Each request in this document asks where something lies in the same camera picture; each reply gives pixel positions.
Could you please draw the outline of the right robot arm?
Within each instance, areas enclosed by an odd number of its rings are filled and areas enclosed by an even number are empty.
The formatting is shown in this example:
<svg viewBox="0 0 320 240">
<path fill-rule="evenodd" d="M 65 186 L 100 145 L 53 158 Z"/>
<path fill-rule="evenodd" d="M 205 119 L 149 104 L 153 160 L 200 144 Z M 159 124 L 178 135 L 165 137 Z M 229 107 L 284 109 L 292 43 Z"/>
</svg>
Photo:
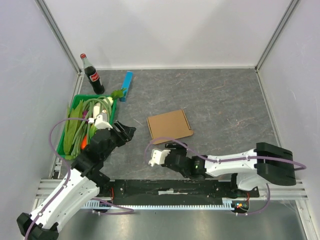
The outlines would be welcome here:
<svg viewBox="0 0 320 240">
<path fill-rule="evenodd" d="M 182 146 L 167 144 L 168 155 L 161 162 L 162 167 L 180 173 L 184 178 L 204 180 L 231 174 L 229 191 L 235 197 L 246 191 L 264 185 L 296 185 L 294 165 L 264 157 L 293 161 L 290 150 L 266 142 L 258 142 L 256 147 L 245 152 L 230 155 L 195 155 L 187 157 Z"/>
</svg>

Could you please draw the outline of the brown cardboard box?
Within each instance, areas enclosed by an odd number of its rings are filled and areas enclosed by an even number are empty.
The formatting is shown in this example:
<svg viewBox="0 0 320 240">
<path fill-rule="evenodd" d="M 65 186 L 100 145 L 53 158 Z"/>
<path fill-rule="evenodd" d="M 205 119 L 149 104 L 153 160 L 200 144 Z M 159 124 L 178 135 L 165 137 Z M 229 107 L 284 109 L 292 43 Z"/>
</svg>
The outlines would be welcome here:
<svg viewBox="0 0 320 240">
<path fill-rule="evenodd" d="M 147 124 L 152 140 L 157 139 L 153 144 L 162 144 L 169 139 L 181 139 L 192 136 L 194 131 L 191 129 L 183 109 L 162 113 L 147 117 Z"/>
</svg>

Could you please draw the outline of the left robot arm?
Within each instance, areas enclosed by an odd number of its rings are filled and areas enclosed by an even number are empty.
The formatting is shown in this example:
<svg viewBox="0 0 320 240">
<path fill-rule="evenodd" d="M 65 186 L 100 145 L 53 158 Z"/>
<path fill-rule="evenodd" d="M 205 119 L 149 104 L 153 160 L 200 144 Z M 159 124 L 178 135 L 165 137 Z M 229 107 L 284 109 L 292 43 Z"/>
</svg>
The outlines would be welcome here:
<svg viewBox="0 0 320 240">
<path fill-rule="evenodd" d="M 17 225 L 24 238 L 56 240 L 64 225 L 85 203 L 96 196 L 106 196 L 110 178 L 101 172 L 104 162 L 114 149 L 131 141 L 136 130 L 119 121 L 98 129 L 41 206 L 19 215 Z"/>
</svg>

